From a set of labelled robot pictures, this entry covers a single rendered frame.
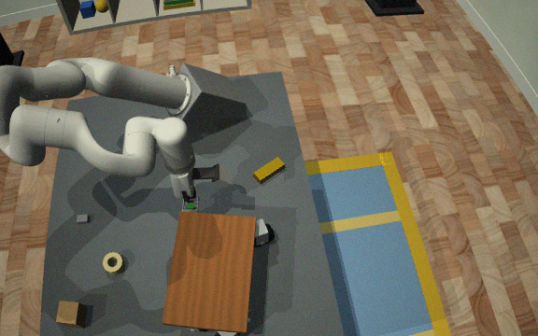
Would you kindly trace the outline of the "yellow rectangular block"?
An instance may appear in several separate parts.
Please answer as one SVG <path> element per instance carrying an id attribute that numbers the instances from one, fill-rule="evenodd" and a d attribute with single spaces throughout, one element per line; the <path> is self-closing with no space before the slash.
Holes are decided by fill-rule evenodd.
<path id="1" fill-rule="evenodd" d="M 261 184 L 273 175 L 277 174 L 285 168 L 285 163 L 279 158 L 275 158 L 262 168 L 253 173 L 253 176 Z"/>

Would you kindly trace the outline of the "tan cardboard box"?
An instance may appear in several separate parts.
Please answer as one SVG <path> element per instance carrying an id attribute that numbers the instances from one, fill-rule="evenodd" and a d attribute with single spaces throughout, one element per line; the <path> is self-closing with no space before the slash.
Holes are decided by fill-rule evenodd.
<path id="1" fill-rule="evenodd" d="M 85 329 L 87 307 L 79 302 L 59 301 L 56 322 L 72 328 Z"/>

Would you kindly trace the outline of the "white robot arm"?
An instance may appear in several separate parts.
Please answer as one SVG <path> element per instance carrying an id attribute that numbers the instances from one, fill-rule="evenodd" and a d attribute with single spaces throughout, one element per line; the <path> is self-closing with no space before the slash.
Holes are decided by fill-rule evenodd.
<path id="1" fill-rule="evenodd" d="M 178 115 L 190 103 L 192 85 L 188 77 L 177 76 L 173 65 L 166 76 L 94 57 L 60 59 L 47 66 L 0 66 L 0 149 L 13 161 L 37 166 L 45 159 L 46 147 L 57 147 L 77 151 L 107 174 L 143 177 L 153 171 L 158 147 L 170 173 L 185 174 L 193 167 L 189 129 L 182 119 L 129 119 L 123 151 L 118 154 L 95 141 L 83 113 L 20 105 L 20 97 L 37 102 L 71 98 L 90 90 L 109 98 L 166 107 Z"/>

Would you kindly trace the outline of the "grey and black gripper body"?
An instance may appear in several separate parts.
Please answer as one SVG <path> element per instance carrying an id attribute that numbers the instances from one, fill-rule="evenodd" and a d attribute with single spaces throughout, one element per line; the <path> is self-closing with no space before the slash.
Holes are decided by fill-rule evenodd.
<path id="1" fill-rule="evenodd" d="M 192 177 L 192 169 L 194 168 L 194 165 L 187 173 L 181 174 L 181 175 L 170 173 L 167 170 L 170 173 L 171 183 L 172 183 L 173 191 L 175 193 L 176 198 L 179 199 L 181 197 L 182 191 L 187 191 L 187 195 L 191 197 L 193 196 L 194 180 L 192 180 L 191 177 Z"/>

